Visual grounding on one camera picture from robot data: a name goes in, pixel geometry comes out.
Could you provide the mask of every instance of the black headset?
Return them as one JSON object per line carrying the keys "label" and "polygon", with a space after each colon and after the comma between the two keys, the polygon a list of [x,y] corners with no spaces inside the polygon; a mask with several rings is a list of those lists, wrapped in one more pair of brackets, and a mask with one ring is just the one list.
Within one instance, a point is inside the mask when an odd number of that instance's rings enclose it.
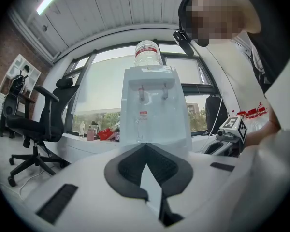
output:
{"label": "black headset", "polygon": [[[191,49],[189,43],[192,40],[192,34],[189,32],[187,34],[184,28],[191,28],[192,21],[191,16],[186,16],[186,7],[191,3],[191,0],[182,0],[178,8],[178,20],[179,20],[179,31],[173,33],[173,37],[176,43],[184,50],[187,56],[192,57],[194,55],[193,50]],[[194,39],[194,41],[201,47],[207,47],[209,44],[209,39]]]}

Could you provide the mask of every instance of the floor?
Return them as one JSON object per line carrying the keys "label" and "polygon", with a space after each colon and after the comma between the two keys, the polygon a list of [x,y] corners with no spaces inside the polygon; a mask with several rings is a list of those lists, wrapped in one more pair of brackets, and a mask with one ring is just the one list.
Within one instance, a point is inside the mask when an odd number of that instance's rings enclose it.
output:
{"label": "floor", "polygon": [[[7,178],[10,175],[10,171],[23,162],[22,160],[15,159],[15,165],[11,166],[9,164],[11,154],[32,154],[32,147],[33,142],[30,143],[30,149],[24,148],[23,138],[20,135],[16,135],[13,139],[10,139],[8,134],[0,137],[0,188],[8,199],[23,201],[34,189],[51,178],[51,175],[47,172],[33,177],[41,173],[43,169],[40,166],[32,165],[14,177],[17,184],[16,187],[9,185]],[[40,148],[39,153],[47,156]],[[47,165],[52,167],[52,170],[56,173],[60,171],[60,167],[56,163],[47,163]]]}

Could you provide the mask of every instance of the red label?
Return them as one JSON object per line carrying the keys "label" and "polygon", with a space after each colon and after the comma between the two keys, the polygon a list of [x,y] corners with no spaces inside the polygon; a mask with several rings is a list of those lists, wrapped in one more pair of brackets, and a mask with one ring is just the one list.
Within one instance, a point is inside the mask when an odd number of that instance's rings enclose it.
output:
{"label": "red label", "polygon": [[147,48],[143,48],[139,51],[137,51],[135,53],[135,56],[139,55],[141,52],[145,52],[145,51],[152,51],[152,52],[157,52],[157,50],[155,48],[152,48],[152,47],[147,47]]}

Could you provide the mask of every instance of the brick wall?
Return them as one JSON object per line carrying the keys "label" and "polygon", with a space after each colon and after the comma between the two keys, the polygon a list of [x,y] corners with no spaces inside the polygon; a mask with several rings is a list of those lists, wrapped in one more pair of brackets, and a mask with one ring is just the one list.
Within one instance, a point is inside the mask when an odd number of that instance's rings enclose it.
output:
{"label": "brick wall", "polygon": [[[33,47],[14,27],[10,19],[4,18],[0,25],[0,84],[18,54],[24,56],[30,64],[41,72],[36,84],[42,85],[49,73],[51,65],[33,49]],[[10,83],[10,80],[5,82],[2,89],[3,93],[7,92]],[[37,97],[38,93],[34,90],[30,98],[36,100]],[[32,117],[33,109],[34,105],[30,105],[30,117]]]}

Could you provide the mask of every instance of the black bag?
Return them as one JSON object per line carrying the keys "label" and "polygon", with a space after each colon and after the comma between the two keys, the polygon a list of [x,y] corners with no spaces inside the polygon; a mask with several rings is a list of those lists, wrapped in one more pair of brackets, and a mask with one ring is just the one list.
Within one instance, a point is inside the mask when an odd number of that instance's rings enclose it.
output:
{"label": "black bag", "polygon": [[[210,132],[214,126],[214,122],[219,110],[220,106],[220,98],[215,96],[210,96],[206,99],[205,103],[205,111],[206,111],[206,123],[207,123],[207,130]],[[228,118],[228,111],[226,106],[224,105],[223,101],[221,102],[220,112],[213,128],[212,134],[217,134],[219,127],[226,121]]]}

